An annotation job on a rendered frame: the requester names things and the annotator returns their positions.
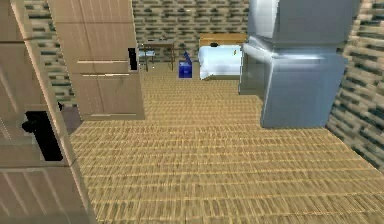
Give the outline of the blue open box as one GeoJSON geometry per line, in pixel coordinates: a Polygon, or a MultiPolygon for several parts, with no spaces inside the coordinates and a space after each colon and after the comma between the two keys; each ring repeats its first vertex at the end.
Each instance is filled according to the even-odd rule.
{"type": "Polygon", "coordinates": [[[183,53],[184,61],[179,62],[179,78],[191,78],[192,77],[192,60],[187,52],[183,53]]]}

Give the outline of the white bed with wooden headboard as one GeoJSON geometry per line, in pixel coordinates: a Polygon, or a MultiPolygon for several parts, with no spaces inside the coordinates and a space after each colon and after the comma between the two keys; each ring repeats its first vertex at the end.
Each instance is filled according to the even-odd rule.
{"type": "Polygon", "coordinates": [[[242,33],[202,33],[198,51],[200,79],[238,79],[242,66],[241,45],[246,37],[242,33]],[[219,46],[211,47],[212,42],[219,46]]]}

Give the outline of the dark wooden table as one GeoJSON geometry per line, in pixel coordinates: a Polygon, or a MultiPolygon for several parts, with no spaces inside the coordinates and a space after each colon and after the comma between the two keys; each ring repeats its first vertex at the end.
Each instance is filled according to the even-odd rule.
{"type": "Polygon", "coordinates": [[[174,70],[175,63],[175,52],[174,52],[174,41],[173,40],[146,40],[142,44],[144,50],[144,58],[145,58],[145,70],[148,70],[148,57],[147,50],[149,48],[169,48],[170,49],[170,62],[171,62],[171,70],[174,70]]]}

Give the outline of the tan wooden room door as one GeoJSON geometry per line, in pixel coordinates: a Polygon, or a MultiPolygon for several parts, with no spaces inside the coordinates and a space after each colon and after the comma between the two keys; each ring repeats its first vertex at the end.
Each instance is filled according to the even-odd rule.
{"type": "Polygon", "coordinates": [[[145,117],[132,0],[47,0],[84,120],[145,117]],[[128,49],[138,69],[131,70],[128,49]]]}
{"type": "Polygon", "coordinates": [[[97,224],[23,0],[0,0],[0,224],[97,224]],[[27,111],[46,111],[63,159],[45,161],[27,111]]]}

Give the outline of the silver fridge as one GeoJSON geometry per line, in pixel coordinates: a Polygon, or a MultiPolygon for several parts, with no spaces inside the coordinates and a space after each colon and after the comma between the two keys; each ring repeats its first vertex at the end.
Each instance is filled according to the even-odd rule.
{"type": "Polygon", "coordinates": [[[326,124],[361,1],[249,0],[239,92],[262,100],[262,127],[326,124]]]}

